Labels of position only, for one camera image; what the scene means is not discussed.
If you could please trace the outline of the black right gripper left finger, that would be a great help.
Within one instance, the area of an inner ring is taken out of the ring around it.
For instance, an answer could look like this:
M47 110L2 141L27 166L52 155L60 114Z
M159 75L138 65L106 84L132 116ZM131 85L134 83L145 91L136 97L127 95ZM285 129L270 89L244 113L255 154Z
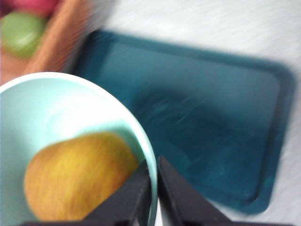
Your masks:
M79 221L29 221L22 226L132 226L135 219L148 223L151 180L147 165L141 164L113 195Z

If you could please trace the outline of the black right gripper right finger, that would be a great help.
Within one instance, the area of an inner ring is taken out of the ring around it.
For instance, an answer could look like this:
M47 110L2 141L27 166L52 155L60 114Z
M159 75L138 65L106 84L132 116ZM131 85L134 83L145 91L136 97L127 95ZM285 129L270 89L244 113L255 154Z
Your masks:
M199 194L164 157L158 158L158 196L173 226L280 226L284 223L232 221Z

